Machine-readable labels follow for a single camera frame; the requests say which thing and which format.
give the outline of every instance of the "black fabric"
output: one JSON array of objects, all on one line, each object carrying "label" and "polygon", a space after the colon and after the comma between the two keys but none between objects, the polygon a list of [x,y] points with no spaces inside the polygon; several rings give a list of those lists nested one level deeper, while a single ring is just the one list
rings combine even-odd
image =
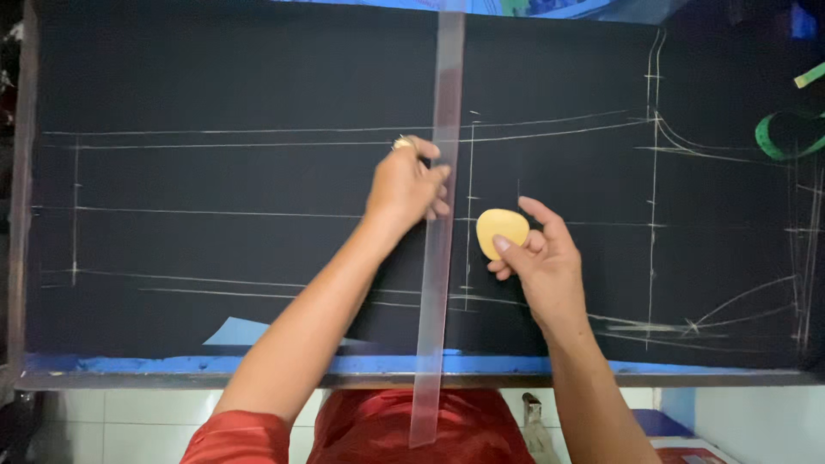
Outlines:
[{"label": "black fabric", "polygon": [[[431,134],[435,14],[235,3],[43,6],[30,351],[211,354],[227,317],[271,322],[356,226],[391,141]],[[806,50],[666,33],[467,18],[446,348],[546,353],[474,233],[527,195],[568,222],[608,358],[796,365],[802,169],[752,133],[801,101]],[[347,335],[374,353],[415,352],[423,236]]]}]

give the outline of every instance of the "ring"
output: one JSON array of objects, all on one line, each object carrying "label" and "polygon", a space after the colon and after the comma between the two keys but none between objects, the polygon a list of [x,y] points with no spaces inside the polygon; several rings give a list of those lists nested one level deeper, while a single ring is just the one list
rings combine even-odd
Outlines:
[{"label": "ring", "polygon": [[415,143],[410,140],[409,137],[400,137],[395,139],[393,142],[393,149],[399,149],[401,147],[413,147],[415,148]]}]

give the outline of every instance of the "clear plastic ruler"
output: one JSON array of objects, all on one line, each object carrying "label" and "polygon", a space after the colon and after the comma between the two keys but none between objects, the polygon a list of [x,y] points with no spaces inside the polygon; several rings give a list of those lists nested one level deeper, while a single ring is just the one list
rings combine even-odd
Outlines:
[{"label": "clear plastic ruler", "polygon": [[449,164],[452,174],[445,183],[450,214],[427,221],[424,245],[424,278],[415,384],[412,389],[410,447],[436,441],[441,364],[444,357],[444,324],[450,280],[450,246],[455,204],[455,165],[461,129],[461,74],[464,70],[464,0],[441,0],[436,52],[436,104],[432,141],[441,150],[439,164]]}]

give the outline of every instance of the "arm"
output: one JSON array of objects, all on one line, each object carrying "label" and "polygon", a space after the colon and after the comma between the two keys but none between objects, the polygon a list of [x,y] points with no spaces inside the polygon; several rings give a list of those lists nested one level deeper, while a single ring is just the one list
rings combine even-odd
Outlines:
[{"label": "arm", "polygon": [[502,261],[488,265],[496,278],[518,273],[530,310],[541,327],[553,366],[556,408],[573,462],[658,463],[659,458],[628,409],[587,320],[582,260],[559,215],[522,197],[522,210],[544,225],[515,246],[496,235]]},{"label": "arm", "polygon": [[378,266],[425,214],[449,212],[437,197],[446,194],[441,184],[450,168],[425,168],[417,156],[437,158],[438,148],[407,139],[415,146],[395,149],[376,168],[363,220],[252,346],[213,415],[228,410],[270,413],[291,425],[321,381]]}]

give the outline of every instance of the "yellow tailor's chalk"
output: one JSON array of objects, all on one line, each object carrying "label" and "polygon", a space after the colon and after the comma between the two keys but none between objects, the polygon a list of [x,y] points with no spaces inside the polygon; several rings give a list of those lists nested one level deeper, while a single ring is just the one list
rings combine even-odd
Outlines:
[{"label": "yellow tailor's chalk", "polygon": [[527,240],[530,232],[530,224],[523,215],[510,210],[486,210],[478,217],[475,224],[475,232],[478,235],[478,244],[484,256],[493,261],[501,259],[496,249],[493,247],[493,236],[503,235],[514,244],[521,246]]}]

